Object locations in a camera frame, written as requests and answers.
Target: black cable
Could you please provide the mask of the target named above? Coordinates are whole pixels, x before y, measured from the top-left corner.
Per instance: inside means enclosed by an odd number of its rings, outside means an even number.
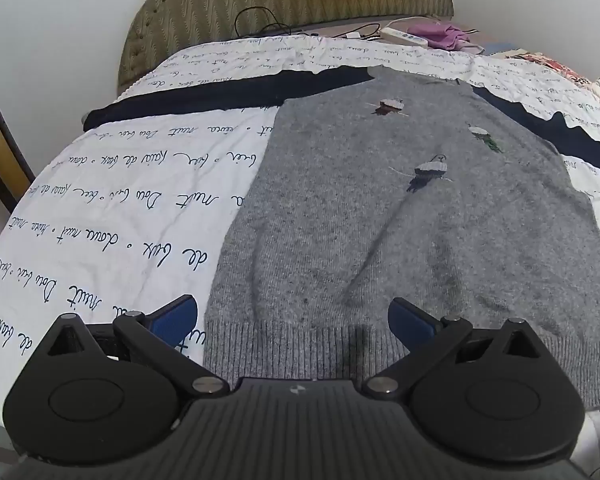
[[[360,25],[360,27],[354,28],[353,30],[348,30],[347,32],[343,32],[341,34],[336,34],[335,36],[333,36],[333,38],[339,38],[341,36],[346,36],[350,32],[357,32],[357,31],[361,30],[362,28],[370,27],[371,25],[375,25],[376,30],[374,30],[371,34],[367,34],[366,36],[360,35],[361,40],[366,40],[366,38],[370,38],[371,36],[374,36],[378,33],[378,30],[380,30],[380,27],[381,27],[380,23],[365,23],[365,25]]]
[[[273,18],[273,23],[267,23],[267,25],[265,25],[263,28],[260,29],[259,32],[256,32],[255,34],[247,34],[245,36],[241,36],[240,32],[238,32],[238,18],[240,18],[240,15],[243,12],[246,12],[247,10],[253,10],[253,9],[260,9],[260,10],[265,10],[266,12],[268,12],[269,14],[271,14],[271,17]],[[271,25],[277,25],[280,27],[280,30],[283,30],[286,28],[286,30],[288,30],[288,34],[291,36],[292,31],[291,31],[291,26],[287,25],[286,23],[282,23],[279,22],[278,19],[276,18],[276,15],[273,13],[273,11],[271,9],[269,9],[269,7],[264,7],[264,6],[251,6],[251,7],[245,7],[243,10],[241,10],[240,12],[238,12],[238,14],[235,17],[234,20],[234,31],[235,31],[235,35],[238,37],[238,39],[240,40],[241,38],[248,38],[251,36],[257,36],[259,34],[262,34],[265,30],[267,30]]]

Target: gray sweater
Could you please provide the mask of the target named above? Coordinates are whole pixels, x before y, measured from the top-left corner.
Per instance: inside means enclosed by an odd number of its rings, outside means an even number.
[[[406,354],[386,320],[401,296],[477,328],[523,317],[599,407],[600,233],[560,155],[466,83],[370,73],[280,108],[224,240],[205,365],[359,381]]]

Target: purple cloth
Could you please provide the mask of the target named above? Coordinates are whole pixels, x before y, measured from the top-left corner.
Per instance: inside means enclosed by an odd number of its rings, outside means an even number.
[[[409,34],[429,41],[429,46],[443,50],[459,50],[469,35],[451,23],[419,23],[407,29]]]

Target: white bedsheet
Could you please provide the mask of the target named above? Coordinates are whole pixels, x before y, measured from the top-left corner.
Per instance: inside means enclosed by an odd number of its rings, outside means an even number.
[[[121,97],[279,70],[375,66],[485,86],[542,118],[561,111],[600,141],[600,104],[526,61],[304,36],[204,44],[179,52]],[[2,403],[55,318],[110,322],[181,294],[198,302],[183,353],[202,361],[204,313],[222,240],[255,176],[276,108],[104,124],[40,174],[0,236]],[[566,157],[600,227],[600,170]],[[574,460],[600,478],[600,412],[587,414]]]

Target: power strip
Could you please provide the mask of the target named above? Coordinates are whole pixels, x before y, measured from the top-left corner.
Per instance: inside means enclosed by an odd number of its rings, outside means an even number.
[[[396,30],[395,28],[385,27],[380,29],[380,37],[383,40],[391,41],[391,43],[397,43],[402,45],[411,46],[427,46],[429,42],[419,36],[414,36],[408,32]]]

